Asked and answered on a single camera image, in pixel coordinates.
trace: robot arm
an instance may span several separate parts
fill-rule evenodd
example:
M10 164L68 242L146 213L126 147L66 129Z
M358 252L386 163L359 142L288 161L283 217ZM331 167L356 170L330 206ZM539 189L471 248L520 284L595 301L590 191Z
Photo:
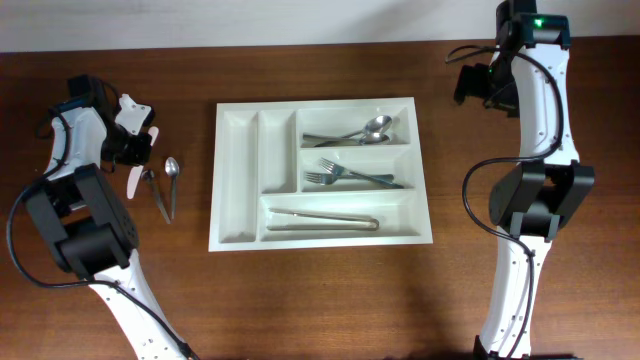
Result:
M491 221L507 236L498 238L489 316L474 347L475 358L482 360L530 355L531 322L527 318L544 259L558 230L567 224L594 183L593 168L579 164L569 127L566 73L570 37L566 17L539 15L535 0L505 1L498 6L496 42L506 51L496 52L490 65L464 66L454 99L462 103L466 96L480 97L487 108L520 117L520 157L546 154L558 141L557 136L561 136L561 145L544 159L520 161L491 192ZM532 61L514 53L548 70L559 98L547 76ZM508 238L518 239L535 254L533 267L523 247Z
M150 124L153 109L126 94L114 109L104 86L88 76L69 80L73 99L56 106L55 140L46 173L65 158L68 148L66 160L30 192L25 205L58 267L89 282L138 359L196 359L168 324L147 285L136 227L98 169L101 160L125 165L148 161L151 136L140 130ZM90 216L62 223L62 218L81 208L88 208Z

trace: metal tongs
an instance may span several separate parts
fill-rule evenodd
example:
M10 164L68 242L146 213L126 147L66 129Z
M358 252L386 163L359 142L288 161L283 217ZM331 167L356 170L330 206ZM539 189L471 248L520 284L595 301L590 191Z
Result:
M269 231L290 231L290 230L366 230L376 231L380 228L380 222L372 217L353 216L353 215L328 215L322 213L306 213L293 210L269 209L270 212L282 215L291 215L299 217L307 217L314 219L348 221L352 223L361 223L360 225L336 225L336 224L295 224L283 226L267 226Z

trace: silver fork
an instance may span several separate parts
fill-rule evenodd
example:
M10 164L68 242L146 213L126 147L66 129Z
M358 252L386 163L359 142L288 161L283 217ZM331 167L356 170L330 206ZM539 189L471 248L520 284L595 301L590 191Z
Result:
M372 177L376 177L378 179L382 179L385 181L393 181L394 176L392 174L385 175L371 175ZM333 174L321 174L321 173L310 173L307 172L304 174L304 178L312 183L320 184L320 185L331 185L338 180L362 180L354 175L333 175Z
M381 185L383 187L389 188L389 189L404 189L404 186L400 185L400 184L396 184L392 181L386 181L386 180L382 180L379 178L375 178L369 175L365 175L350 169L345 168L344 166L340 166L330 160L327 160L325 158L320 158L320 166L327 170L329 173L335 175L335 176L342 176L342 175L354 175L360 179L363 180L368 180L371 181L373 183L376 183L378 185Z

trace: spoon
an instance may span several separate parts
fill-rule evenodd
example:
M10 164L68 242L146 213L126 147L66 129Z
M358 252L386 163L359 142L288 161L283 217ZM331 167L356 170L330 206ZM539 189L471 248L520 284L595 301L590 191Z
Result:
M391 123L393 122L393 118L389 115L380 115L375 118L367 121L362 130L354 131L352 133L341 136L343 139L348 139L350 137L356 136L358 134L369 135L373 133L381 133L384 134L391 127ZM318 144L314 147L324 147L327 145L331 145L335 141L325 141L321 144Z
M171 220L176 218L176 180L180 175L180 166L176 159L169 157L164 163L164 171L171 177Z
M328 142L355 141L360 145L384 145L391 140L388 135L382 133L367 134L359 139L348 139L335 136L322 136L312 134L302 134L304 140L328 140Z

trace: wood grain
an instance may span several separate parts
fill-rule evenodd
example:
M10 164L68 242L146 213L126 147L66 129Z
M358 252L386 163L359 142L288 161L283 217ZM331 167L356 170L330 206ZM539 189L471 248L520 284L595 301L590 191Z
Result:
M515 155L518 121L452 100L460 42L196 48L0 55L0 220L42 173L51 144L33 128L89 73L155 107L150 166L184 164L179 209L166 225L146 187L125 200L128 169L109 177L138 225L141 262L165 314L203 359L450 359L471 350L485 320L496 241L466 216L467 169ZM596 186L555 241L532 323L534 353L635 359L640 353L640 38L575 39L571 128ZM208 253L215 107L223 102L415 97L434 244ZM491 184L470 188L487 220ZM162 189L169 188L160 177ZM69 280L25 211L17 250L38 277ZM35 288L0 250L4 359L132 359L107 308L87 289Z

